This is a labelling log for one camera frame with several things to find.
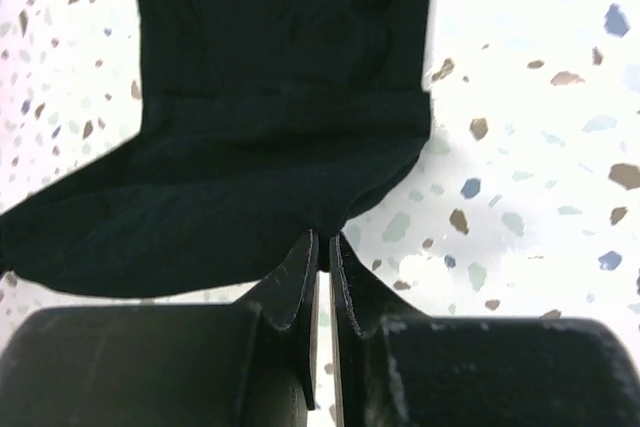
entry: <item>speckled pattern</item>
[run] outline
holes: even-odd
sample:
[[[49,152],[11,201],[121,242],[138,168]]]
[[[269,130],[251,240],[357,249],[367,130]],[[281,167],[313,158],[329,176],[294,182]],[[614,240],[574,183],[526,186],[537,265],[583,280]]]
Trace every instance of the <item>speckled pattern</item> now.
[[[430,314],[592,317],[638,361],[640,3],[433,0],[431,13],[433,139],[349,239]],[[0,0],[3,210],[135,135],[138,45],[135,0]],[[0,343],[36,309],[109,302],[6,276]],[[312,427],[335,417],[323,302]]]

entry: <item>white speckled table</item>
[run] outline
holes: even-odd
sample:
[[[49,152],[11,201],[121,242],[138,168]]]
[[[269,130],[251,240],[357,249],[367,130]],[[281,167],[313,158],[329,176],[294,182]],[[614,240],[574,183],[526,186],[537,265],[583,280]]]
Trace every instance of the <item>white speckled table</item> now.
[[[638,361],[640,2],[433,0],[431,14],[433,139],[349,239],[430,314],[591,317]],[[2,210],[135,135],[140,107],[135,0],[0,0]],[[36,309],[109,302],[5,276],[0,345]],[[333,414],[322,309],[312,427]]]

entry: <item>black fabric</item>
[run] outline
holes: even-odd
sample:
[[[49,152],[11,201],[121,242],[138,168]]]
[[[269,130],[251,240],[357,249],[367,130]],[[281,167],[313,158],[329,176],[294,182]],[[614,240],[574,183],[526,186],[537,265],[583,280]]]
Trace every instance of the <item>black fabric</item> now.
[[[141,132],[0,218],[19,276],[109,297],[256,280],[417,161],[428,0],[138,3]]]

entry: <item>terrazzo surface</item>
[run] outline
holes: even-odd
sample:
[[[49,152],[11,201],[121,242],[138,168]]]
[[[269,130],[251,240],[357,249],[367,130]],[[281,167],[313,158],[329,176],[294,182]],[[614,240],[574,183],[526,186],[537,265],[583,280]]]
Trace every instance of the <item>terrazzo surface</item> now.
[[[637,362],[640,1],[433,0],[431,17],[433,139],[347,236],[429,314],[595,318]],[[136,134],[138,46],[135,0],[0,0],[2,210]],[[0,345],[37,309],[110,302],[7,275]],[[335,417],[328,311],[312,427]]]

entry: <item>folded cloth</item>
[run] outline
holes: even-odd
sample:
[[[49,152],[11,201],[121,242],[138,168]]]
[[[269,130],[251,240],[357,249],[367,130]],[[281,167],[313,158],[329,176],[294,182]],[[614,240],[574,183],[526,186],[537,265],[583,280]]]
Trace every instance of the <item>folded cloth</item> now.
[[[143,122],[0,217],[5,269],[82,295],[257,280],[376,205],[430,134],[429,0],[138,0]]]

